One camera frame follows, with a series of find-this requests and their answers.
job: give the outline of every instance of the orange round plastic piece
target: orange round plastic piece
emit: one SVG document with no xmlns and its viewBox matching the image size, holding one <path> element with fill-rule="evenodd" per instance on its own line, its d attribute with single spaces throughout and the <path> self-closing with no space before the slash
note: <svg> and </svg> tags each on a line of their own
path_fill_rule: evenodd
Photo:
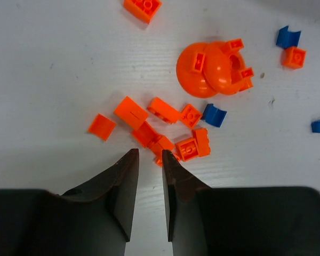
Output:
<svg viewBox="0 0 320 256">
<path fill-rule="evenodd" d="M 235 81 L 234 74 L 245 68 L 239 52 L 223 53 L 220 48 L 225 42 L 213 42 L 205 48 L 203 72 L 209 85 L 225 95 L 232 95 L 241 89 L 243 81 Z"/>
<path fill-rule="evenodd" d="M 177 77 L 182 88 L 194 97 L 210 98 L 218 93 L 205 80 L 203 73 L 192 73 L 191 62 L 194 54 L 203 52 L 208 43 L 195 43 L 188 46 L 179 56 Z"/>
</svg>

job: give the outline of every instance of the white surface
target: white surface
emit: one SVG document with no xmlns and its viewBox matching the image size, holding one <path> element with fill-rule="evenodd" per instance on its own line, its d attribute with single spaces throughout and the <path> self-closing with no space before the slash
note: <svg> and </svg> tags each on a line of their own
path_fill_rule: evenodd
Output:
<svg viewBox="0 0 320 256">
<path fill-rule="evenodd" d="M 283 70 L 277 31 L 302 30 L 305 68 Z M 154 96 L 180 109 L 206 100 L 179 85 L 175 64 L 197 41 L 241 37 L 254 88 L 208 102 L 227 110 L 207 127 L 212 154 L 183 165 L 216 187 L 308 185 L 320 190 L 320 0 L 163 0 L 144 26 L 119 0 L 0 1 L 0 188 L 62 193 L 138 147 L 113 115 L 126 96 Z M 274 104 L 268 104 L 275 98 Z M 86 134 L 97 113 L 118 121 L 109 140 Z M 190 131 L 149 118 L 176 141 Z M 125 255 L 172 255 L 166 240 L 161 170 L 140 150 L 131 242 Z"/>
</svg>

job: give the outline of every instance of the pile of orange blocks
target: pile of orange blocks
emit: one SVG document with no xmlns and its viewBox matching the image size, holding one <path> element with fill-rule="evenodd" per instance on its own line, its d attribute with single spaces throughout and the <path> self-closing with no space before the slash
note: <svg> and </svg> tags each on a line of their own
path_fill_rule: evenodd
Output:
<svg viewBox="0 0 320 256">
<path fill-rule="evenodd" d="M 211 153 L 207 129 L 194 127 L 202 118 L 200 113 L 191 104 L 187 104 L 182 112 L 177 111 L 166 102 L 156 97 L 147 107 L 149 112 L 168 124 L 181 121 L 192 130 L 192 138 L 180 141 L 175 145 L 164 135 L 157 133 L 147 123 L 149 114 L 137 105 L 131 98 L 126 97 L 115 109 L 114 114 L 125 121 L 133 128 L 133 137 L 144 147 L 149 148 L 156 156 L 155 162 L 162 166 L 162 150 L 167 149 L 173 152 L 178 160 L 188 161 L 195 157 L 208 156 Z M 107 140 L 116 124 L 106 117 L 98 114 L 89 132 Z"/>
</svg>

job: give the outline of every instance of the tabletop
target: tabletop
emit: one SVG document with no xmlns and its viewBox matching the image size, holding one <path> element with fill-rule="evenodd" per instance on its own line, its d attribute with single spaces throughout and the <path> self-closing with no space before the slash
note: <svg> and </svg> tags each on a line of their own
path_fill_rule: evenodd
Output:
<svg viewBox="0 0 320 256">
<path fill-rule="evenodd" d="M 305 67 L 282 68 L 280 28 L 302 30 Z M 180 86 L 175 66 L 194 42 L 242 38 L 254 88 L 209 99 Z M 131 241 L 125 255 L 172 255 L 161 169 L 113 111 L 125 96 L 146 108 L 207 103 L 228 112 L 204 122 L 211 155 L 183 163 L 213 187 L 311 186 L 320 190 L 320 0 L 163 0 L 148 25 L 120 0 L 0 1 L 0 188 L 63 193 L 140 148 Z M 117 123 L 108 141 L 87 134 L 97 113 Z M 190 136 L 155 116 L 172 141 Z"/>
</svg>

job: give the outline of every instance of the black plastic part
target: black plastic part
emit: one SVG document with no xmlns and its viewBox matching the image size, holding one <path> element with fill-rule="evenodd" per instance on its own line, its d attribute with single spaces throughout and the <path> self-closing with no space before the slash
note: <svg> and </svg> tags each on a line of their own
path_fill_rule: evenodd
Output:
<svg viewBox="0 0 320 256">
<path fill-rule="evenodd" d="M 0 255 L 124 255 L 130 240 L 139 151 L 58 196 L 0 190 Z"/>
<path fill-rule="evenodd" d="M 320 193 L 308 187 L 210 188 L 163 151 L 174 256 L 320 255 Z"/>
</svg>

